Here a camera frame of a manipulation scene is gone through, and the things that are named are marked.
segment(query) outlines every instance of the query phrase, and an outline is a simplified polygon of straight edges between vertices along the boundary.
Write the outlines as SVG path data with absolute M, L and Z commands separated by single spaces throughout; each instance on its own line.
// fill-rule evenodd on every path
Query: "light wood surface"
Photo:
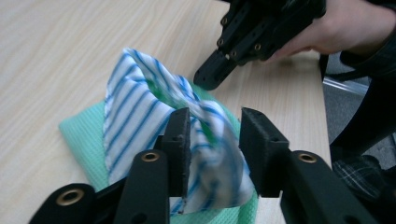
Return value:
M 27 223 L 57 188 L 87 182 L 58 124 L 104 99 L 123 48 L 192 79 L 216 47 L 228 5 L 215 0 L 0 1 L 0 223 Z M 262 111 L 290 149 L 329 160 L 318 55 L 236 68 L 212 93 L 237 117 Z M 258 223 L 284 222 L 260 199 Z

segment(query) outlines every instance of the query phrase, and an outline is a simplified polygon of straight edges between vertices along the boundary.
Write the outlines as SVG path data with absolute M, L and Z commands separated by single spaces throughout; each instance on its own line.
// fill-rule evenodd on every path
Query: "striped cloth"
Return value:
M 191 174 L 187 200 L 171 198 L 171 214 L 239 206 L 252 195 L 249 170 L 224 110 L 203 101 L 189 82 L 156 59 L 125 49 L 105 99 L 104 147 L 109 184 L 124 178 L 134 155 L 154 146 L 170 114 L 191 112 Z

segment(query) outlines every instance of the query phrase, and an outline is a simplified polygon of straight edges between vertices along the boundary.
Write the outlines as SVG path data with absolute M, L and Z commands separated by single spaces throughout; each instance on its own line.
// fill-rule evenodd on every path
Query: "plaid fabric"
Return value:
M 356 196 L 370 202 L 376 201 L 387 185 L 378 160 L 372 156 L 336 161 L 332 170 Z

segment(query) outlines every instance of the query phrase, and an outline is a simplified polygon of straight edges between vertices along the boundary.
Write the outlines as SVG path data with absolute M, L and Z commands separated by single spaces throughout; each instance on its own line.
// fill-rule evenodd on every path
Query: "black device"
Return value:
M 290 151 L 289 141 L 260 111 L 242 109 L 239 147 L 256 191 L 281 197 L 287 223 L 376 223 L 320 156 Z M 126 178 L 97 193 L 87 184 L 57 189 L 30 223 L 169 223 L 169 197 L 187 195 L 187 108 L 171 115 L 154 148 L 134 157 Z
M 221 19 L 218 48 L 201 65 L 194 84 L 214 90 L 236 66 L 267 60 L 326 12 L 326 0 L 232 0 Z

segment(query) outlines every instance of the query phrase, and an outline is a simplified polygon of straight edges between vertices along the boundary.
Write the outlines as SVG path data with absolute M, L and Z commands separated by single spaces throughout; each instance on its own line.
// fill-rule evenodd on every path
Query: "human hand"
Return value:
M 292 54 L 315 50 L 332 54 L 341 50 L 368 57 L 386 42 L 396 24 L 391 9 L 364 0 L 327 0 L 326 14 L 267 60 L 272 62 Z

